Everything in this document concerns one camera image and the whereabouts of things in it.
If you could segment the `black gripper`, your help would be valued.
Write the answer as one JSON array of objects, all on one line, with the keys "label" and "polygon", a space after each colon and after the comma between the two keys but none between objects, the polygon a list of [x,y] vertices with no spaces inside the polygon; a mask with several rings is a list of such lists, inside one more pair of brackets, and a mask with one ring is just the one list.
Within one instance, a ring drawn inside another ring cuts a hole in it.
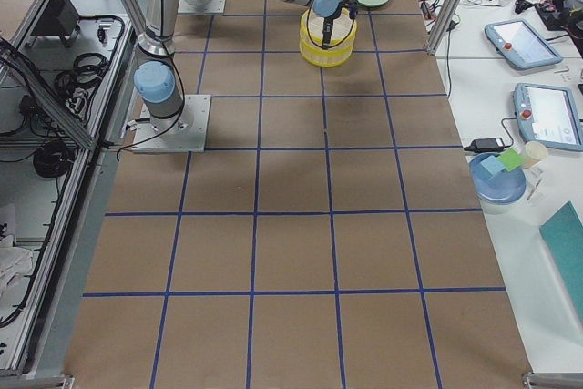
[{"label": "black gripper", "polygon": [[332,39],[333,24],[335,19],[331,16],[325,17],[322,24],[322,48],[328,49]]}]

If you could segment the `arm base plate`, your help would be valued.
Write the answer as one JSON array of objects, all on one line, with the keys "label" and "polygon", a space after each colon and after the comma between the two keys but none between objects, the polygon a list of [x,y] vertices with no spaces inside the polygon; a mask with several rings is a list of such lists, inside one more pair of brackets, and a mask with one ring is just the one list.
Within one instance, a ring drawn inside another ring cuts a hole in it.
[{"label": "arm base plate", "polygon": [[179,0],[179,15],[222,15],[226,0]]},{"label": "arm base plate", "polygon": [[143,104],[140,117],[147,121],[137,125],[130,150],[135,153],[203,152],[210,106],[210,95],[187,94],[179,120],[174,122],[175,118],[152,118]]}]

